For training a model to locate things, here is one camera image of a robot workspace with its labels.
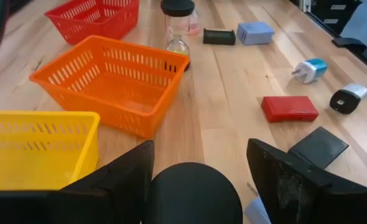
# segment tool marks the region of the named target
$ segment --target light blue box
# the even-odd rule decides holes
[[[265,22],[239,23],[236,36],[244,45],[269,44],[275,32]]]

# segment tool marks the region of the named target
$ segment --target wooden table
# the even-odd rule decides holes
[[[28,81],[39,67],[70,49],[44,12],[67,0],[35,0],[12,16],[0,48],[0,110],[61,110],[40,86]],[[222,173],[236,187],[243,206],[255,198],[246,160],[248,138],[288,150],[318,126],[350,147],[327,167],[329,172],[367,186],[367,98],[351,115],[328,106],[332,94],[349,83],[367,87],[367,66],[288,0],[195,0],[200,23],[208,29],[234,29],[239,22],[264,21],[275,30],[269,45],[203,45],[202,35],[186,39],[191,69],[157,134],[154,174],[172,164],[196,161]],[[125,41],[164,48],[160,0],[141,0],[139,23]],[[291,77],[299,62],[320,57],[325,76],[310,85]],[[263,96],[307,95],[320,112],[313,123],[269,124]],[[143,139],[100,125],[102,166]]]

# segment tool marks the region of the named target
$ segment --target orange basket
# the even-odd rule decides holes
[[[91,36],[30,76],[64,109],[150,138],[175,98],[186,55]]]
[[[120,39],[138,22],[139,0],[72,0],[45,13],[69,44],[90,35]]]

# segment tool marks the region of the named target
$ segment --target glass jar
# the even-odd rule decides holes
[[[165,14],[166,49],[189,56],[189,46],[182,40],[182,36],[189,32],[190,15],[195,9],[195,3],[191,0],[163,0],[161,9]]]
[[[192,14],[189,16],[189,35],[196,35],[200,33],[200,26],[198,21],[198,14],[196,9],[193,10]]]

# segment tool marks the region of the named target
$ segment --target red box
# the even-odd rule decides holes
[[[261,106],[270,123],[314,121],[319,115],[308,96],[265,96]]]

